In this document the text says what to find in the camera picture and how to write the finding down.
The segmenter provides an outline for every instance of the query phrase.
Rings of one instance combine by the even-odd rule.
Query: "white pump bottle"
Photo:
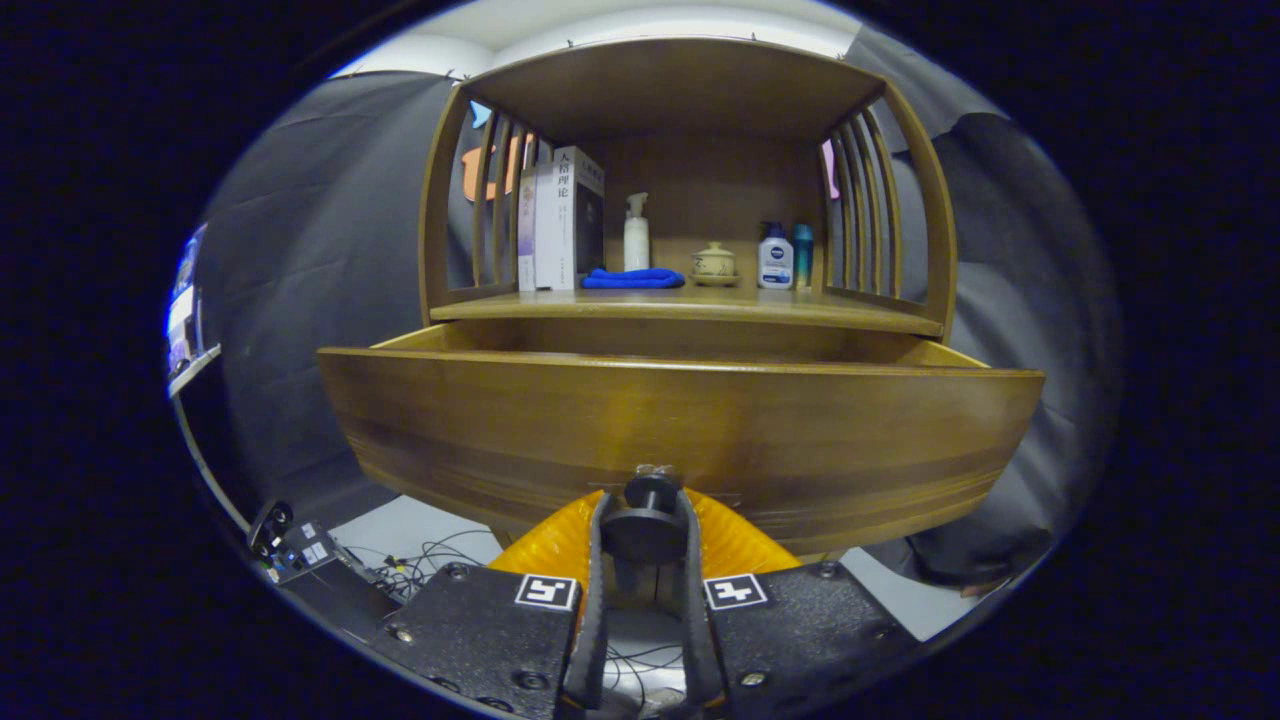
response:
[[[627,210],[627,222],[622,225],[622,269],[625,272],[649,268],[649,220],[640,217],[644,211],[644,201],[648,199],[648,192],[627,196],[631,209]]]

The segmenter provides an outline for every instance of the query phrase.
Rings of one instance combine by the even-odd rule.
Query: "cabinet top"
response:
[[[818,143],[884,79],[759,41],[645,38],[549,53],[462,83],[557,143],[689,133]]]

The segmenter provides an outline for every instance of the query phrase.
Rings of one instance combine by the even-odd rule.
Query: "black knob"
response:
[[[604,551],[639,565],[664,565],[684,557],[687,524],[676,512],[680,483],[660,474],[640,475],[627,483],[623,497],[631,506],[600,521]]]

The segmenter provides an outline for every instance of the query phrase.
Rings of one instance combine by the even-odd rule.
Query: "white floor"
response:
[[[502,552],[488,528],[452,515],[407,496],[372,510],[330,534],[370,568],[388,555],[417,557],[424,546],[433,553],[457,552],[488,564]],[[429,543],[445,541],[448,550]],[[443,565],[463,560],[454,555],[434,556]],[[919,641],[927,641],[973,610],[983,598],[960,597],[951,588],[938,588],[902,578],[863,550],[850,550],[841,559],[849,571]],[[611,610],[609,660],[604,685],[649,705],[666,705],[682,697],[685,678],[680,662],[680,625],[658,612]]]

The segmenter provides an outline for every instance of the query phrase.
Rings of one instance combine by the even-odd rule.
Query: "wooden cabinet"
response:
[[[475,197],[490,165],[518,178],[535,160],[530,136],[576,143],[607,173],[609,269],[621,269],[622,199],[648,191],[655,266],[685,272],[716,240],[737,254],[745,287],[516,292],[500,193],[492,217],[477,204],[471,283],[452,287],[448,192],[470,100],[494,110],[485,150],[503,149],[483,152]],[[892,114],[924,200],[922,302],[902,297],[896,182],[873,102]],[[828,140],[844,190],[831,217]],[[751,287],[765,219],[814,228],[813,288]],[[897,90],[780,46],[603,44],[458,85],[434,138],[421,240],[425,328],[321,350],[320,369],[372,479],[502,533],[621,487],[640,464],[675,465],[797,553],[919,532],[982,502],[1043,383],[945,345],[950,200]]]

